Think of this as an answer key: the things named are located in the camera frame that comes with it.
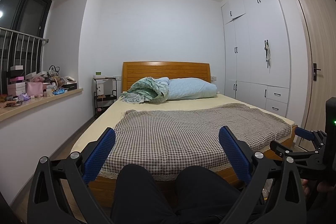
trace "gingham cloth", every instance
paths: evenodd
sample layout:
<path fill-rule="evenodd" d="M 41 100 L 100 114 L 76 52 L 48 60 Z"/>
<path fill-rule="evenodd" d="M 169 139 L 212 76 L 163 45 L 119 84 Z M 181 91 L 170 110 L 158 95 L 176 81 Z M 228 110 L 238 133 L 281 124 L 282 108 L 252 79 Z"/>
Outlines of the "gingham cloth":
<path fill-rule="evenodd" d="M 115 146 L 100 175 L 116 178 L 127 164 L 145 167 L 156 180 L 174 180 L 191 165 L 225 169 L 229 161 L 218 141 L 223 126 L 253 151 L 291 134 L 282 119 L 238 103 L 188 111 L 129 110 L 115 127 Z"/>

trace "bolt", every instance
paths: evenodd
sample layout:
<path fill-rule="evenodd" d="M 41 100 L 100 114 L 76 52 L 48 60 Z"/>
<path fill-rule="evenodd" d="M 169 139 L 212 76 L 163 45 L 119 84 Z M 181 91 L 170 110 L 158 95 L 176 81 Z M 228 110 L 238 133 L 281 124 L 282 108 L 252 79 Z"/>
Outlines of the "bolt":
<path fill-rule="evenodd" d="M 264 154 L 261 153 L 261 152 L 255 152 L 255 157 L 258 158 L 258 159 L 262 159 L 264 157 Z"/>
<path fill-rule="evenodd" d="M 70 154 L 70 158 L 72 158 L 73 160 L 79 157 L 79 153 L 78 152 L 73 152 Z"/>
<path fill-rule="evenodd" d="M 48 160 L 48 158 L 47 157 L 42 157 L 42 158 L 40 158 L 40 163 L 45 163 L 45 162 L 47 162 L 47 160 Z"/>
<path fill-rule="evenodd" d="M 292 164 L 294 162 L 294 159 L 292 157 L 287 157 L 286 161 Z"/>

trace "blue textured pad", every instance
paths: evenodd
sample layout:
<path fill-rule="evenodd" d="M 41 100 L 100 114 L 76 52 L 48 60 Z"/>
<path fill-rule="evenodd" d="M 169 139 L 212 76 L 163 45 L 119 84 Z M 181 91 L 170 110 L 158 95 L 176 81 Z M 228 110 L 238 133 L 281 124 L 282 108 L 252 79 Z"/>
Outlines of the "blue textured pad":
<path fill-rule="evenodd" d="M 219 130 L 219 143 L 222 146 L 227 158 L 230 161 L 237 177 L 248 184 L 251 179 L 251 166 L 244 153 L 239 148 L 234 138 L 225 127 Z"/>
<path fill-rule="evenodd" d="M 116 133 L 109 129 L 84 163 L 83 180 L 86 184 L 94 181 L 116 142 Z"/>
<path fill-rule="evenodd" d="M 295 135 L 298 135 L 299 137 L 304 138 L 308 141 L 313 141 L 315 138 L 313 133 L 300 127 L 297 127 L 294 132 Z"/>

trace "window sill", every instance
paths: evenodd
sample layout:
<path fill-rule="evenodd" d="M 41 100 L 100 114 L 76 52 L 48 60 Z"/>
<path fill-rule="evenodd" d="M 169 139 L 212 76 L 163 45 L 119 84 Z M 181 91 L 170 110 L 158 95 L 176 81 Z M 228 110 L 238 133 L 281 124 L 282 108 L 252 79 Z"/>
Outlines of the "window sill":
<path fill-rule="evenodd" d="M 3 121 L 9 117 L 12 117 L 16 114 L 19 114 L 21 112 L 24 112 L 28 109 L 49 103 L 51 101 L 55 101 L 79 92 L 82 92 L 83 89 L 76 89 L 76 90 L 71 90 L 68 91 L 66 93 L 63 94 L 59 94 L 59 95 L 53 95 L 51 97 L 41 97 L 41 98 L 34 98 L 34 99 L 30 99 L 26 102 L 23 102 L 21 106 L 17 106 L 17 107 L 6 107 L 6 108 L 1 108 L 0 109 L 0 121 Z"/>

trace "black pants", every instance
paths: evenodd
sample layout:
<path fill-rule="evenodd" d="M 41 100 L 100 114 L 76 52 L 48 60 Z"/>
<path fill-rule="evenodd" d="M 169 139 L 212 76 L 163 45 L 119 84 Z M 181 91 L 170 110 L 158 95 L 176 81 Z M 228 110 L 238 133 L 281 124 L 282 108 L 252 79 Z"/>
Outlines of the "black pants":
<path fill-rule="evenodd" d="M 216 173 L 190 166 L 178 175 L 176 194 L 174 212 L 145 168 L 126 165 L 118 175 L 111 219 L 115 224 L 218 224 L 240 192 Z"/>

